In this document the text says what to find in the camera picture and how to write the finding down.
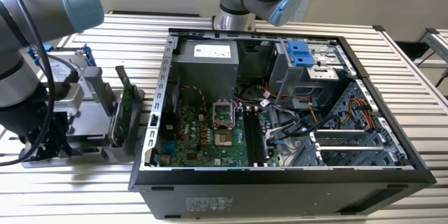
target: small chip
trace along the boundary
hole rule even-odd
[[[198,160],[198,153],[189,153],[187,160]]]

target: wire bundle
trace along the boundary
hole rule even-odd
[[[198,93],[202,95],[205,111],[207,111],[206,97],[205,97],[203,91],[197,86],[183,86],[183,89],[195,89],[198,91]]]
[[[273,96],[274,98],[278,98],[278,95],[275,95],[274,93],[271,93],[270,88],[269,88],[269,83],[267,83],[267,82],[265,83],[265,90],[271,94],[271,96]],[[314,102],[313,102],[313,98],[311,98],[311,96],[309,95],[309,96],[306,96],[306,97],[299,97],[299,96],[297,96],[297,95],[293,95],[291,97],[294,97],[294,98],[299,98],[299,99],[309,99],[310,113],[311,113],[311,115],[314,116],[315,123],[318,123],[318,117],[317,117],[317,114],[315,114],[315,111],[314,111],[314,107],[313,107]]]
[[[351,116],[353,116],[353,104],[354,102],[358,104],[358,106],[367,106],[367,102],[361,99],[361,98],[351,98],[350,101],[349,101],[349,112],[347,112],[347,115],[346,115],[346,118],[343,120],[343,124],[347,123],[349,119],[351,119]],[[374,121],[374,118],[373,116],[369,114],[369,112],[366,110],[361,110],[362,111],[362,114],[365,116],[365,119],[366,119],[366,122],[370,126],[370,128],[375,128],[375,121]]]

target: aluminum slat surface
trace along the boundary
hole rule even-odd
[[[107,15],[106,22],[83,34],[69,36],[63,46],[94,50],[105,80],[121,87],[114,67],[125,65],[131,81],[146,90],[142,130],[149,122],[159,77],[167,29],[211,28],[210,18]],[[345,36],[371,75],[375,86],[397,115],[438,184],[370,216],[317,219],[219,219],[215,223],[448,223],[448,116],[433,91],[421,82],[390,42],[371,26],[289,23],[274,27],[258,22],[258,31]],[[10,132],[0,140],[0,162],[13,160],[23,147]],[[0,168],[0,223],[141,222],[154,215],[139,194],[129,192],[133,164],[83,165],[25,169]]]

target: white label sticker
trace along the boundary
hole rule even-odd
[[[326,56],[317,56],[317,60],[319,60],[319,61],[326,61]]]
[[[266,107],[270,103],[271,103],[270,100],[269,100],[269,99],[265,99],[265,100],[261,102],[261,105],[262,105],[263,107]]]
[[[270,98],[271,93],[267,91],[267,92],[265,92],[263,96],[265,96],[265,98]]]
[[[50,66],[54,73],[55,81],[63,82],[66,80],[66,77],[71,74],[71,69],[69,68],[69,66],[66,66],[54,59],[50,60]]]
[[[197,45],[195,57],[231,58],[231,46],[225,45]]]
[[[187,197],[187,211],[231,211],[234,197]]]

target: black cable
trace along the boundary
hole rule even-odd
[[[289,137],[301,137],[301,136],[306,136],[309,135],[313,131],[315,131],[317,129],[322,128],[322,126],[330,121],[330,120],[335,120],[337,121],[337,129],[341,128],[342,126],[342,119],[339,118],[338,115],[329,115],[317,125],[314,125],[311,128],[309,128],[306,131],[298,132],[298,133],[289,133],[286,134],[285,137],[279,138],[279,139],[273,139],[273,141],[277,140],[283,140]]]
[[[77,72],[75,67],[73,66],[73,64],[69,63],[69,61],[63,60],[62,58],[54,56],[54,55],[47,55],[49,58],[54,59],[55,61],[59,61],[62,64],[65,64],[66,66],[69,66],[71,72]]]
[[[441,79],[439,79],[439,81],[438,81],[438,83],[437,83],[437,88],[441,86],[441,84],[442,84],[442,82],[443,82],[445,79],[446,79],[446,78],[441,77]]]
[[[422,63],[435,54],[437,52],[433,52],[429,56],[427,56],[427,58],[425,58],[422,61],[421,61],[421,63],[417,65],[418,67],[422,65]]]
[[[45,124],[43,127],[41,129],[41,133],[39,136],[37,138],[35,143],[33,144],[29,152],[19,157],[17,160],[11,160],[7,162],[0,163],[0,166],[7,166],[7,165],[15,165],[21,162],[23,162],[25,160],[27,160],[30,158],[30,156],[35,153],[35,151],[38,150],[42,142],[45,141],[46,137],[47,137],[47,131],[50,128],[50,124],[54,118],[54,108],[55,108],[55,81],[54,81],[54,75],[51,72],[51,66],[50,66],[50,61],[49,61],[49,57],[47,57],[47,52],[45,49],[45,43],[43,40],[41,38],[39,32],[38,32],[38,28],[35,25],[35,22],[33,21],[30,12],[27,10],[26,4],[23,2],[23,0],[17,0],[22,14],[25,16],[25,19],[27,21],[27,24],[30,26],[31,29],[31,33],[34,35],[34,40],[37,43],[37,47],[39,50],[39,54],[41,54],[41,58],[42,58],[42,62],[47,71],[47,81],[49,81],[49,107],[47,107],[47,114],[46,114],[46,119],[45,119]]]

